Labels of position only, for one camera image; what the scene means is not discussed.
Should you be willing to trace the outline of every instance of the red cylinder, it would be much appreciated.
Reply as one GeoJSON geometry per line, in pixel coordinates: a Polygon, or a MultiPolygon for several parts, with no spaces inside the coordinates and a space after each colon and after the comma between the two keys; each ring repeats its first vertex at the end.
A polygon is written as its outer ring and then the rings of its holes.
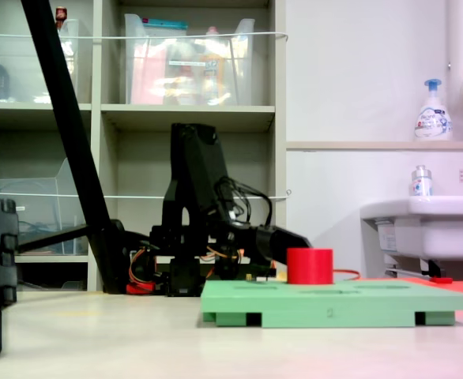
{"type": "Polygon", "coordinates": [[[333,250],[290,247],[288,283],[333,284],[333,250]]]}

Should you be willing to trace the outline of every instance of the green pegboard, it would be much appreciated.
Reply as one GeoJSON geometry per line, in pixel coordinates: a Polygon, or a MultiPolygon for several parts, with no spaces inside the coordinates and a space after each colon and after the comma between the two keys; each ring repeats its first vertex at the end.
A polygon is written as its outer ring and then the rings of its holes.
{"type": "Polygon", "coordinates": [[[264,328],[454,325],[455,310],[463,310],[462,293],[402,280],[324,286],[210,280],[201,294],[204,321],[217,326],[246,326],[251,318],[264,328]]]}

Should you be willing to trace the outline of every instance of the box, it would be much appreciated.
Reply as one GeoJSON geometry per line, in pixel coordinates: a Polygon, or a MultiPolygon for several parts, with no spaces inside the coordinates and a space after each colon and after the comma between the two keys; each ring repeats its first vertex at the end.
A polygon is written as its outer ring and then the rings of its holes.
{"type": "MultiPolygon", "coordinates": [[[[92,40],[79,20],[66,20],[59,37],[79,103],[91,102],[92,40]]],[[[0,102],[50,103],[35,45],[31,38],[0,36],[0,70],[6,72],[6,89],[0,102]]]]}
{"type": "MultiPolygon", "coordinates": [[[[125,15],[126,103],[251,105],[253,36],[149,38],[139,16],[125,15]]],[[[244,19],[236,33],[250,33],[244,19]]]]}
{"type": "MultiPolygon", "coordinates": [[[[19,242],[85,223],[67,159],[54,178],[0,179],[0,198],[16,202],[19,242]]],[[[31,253],[85,255],[88,241],[76,238],[31,253]]]]}

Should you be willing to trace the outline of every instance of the white sink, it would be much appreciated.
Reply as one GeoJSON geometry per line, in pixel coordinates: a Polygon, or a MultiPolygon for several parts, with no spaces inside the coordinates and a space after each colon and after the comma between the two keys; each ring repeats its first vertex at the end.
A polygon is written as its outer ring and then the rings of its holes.
{"type": "Polygon", "coordinates": [[[378,225],[385,253],[424,260],[463,260],[463,196],[406,197],[362,207],[378,225]]]}

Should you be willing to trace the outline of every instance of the white floor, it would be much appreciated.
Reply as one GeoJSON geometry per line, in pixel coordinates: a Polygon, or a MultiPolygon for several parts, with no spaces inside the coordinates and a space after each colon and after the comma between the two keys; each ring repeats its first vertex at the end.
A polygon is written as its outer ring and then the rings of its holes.
{"type": "Polygon", "coordinates": [[[20,293],[0,379],[463,379],[455,327],[214,328],[198,298],[20,293]]]}

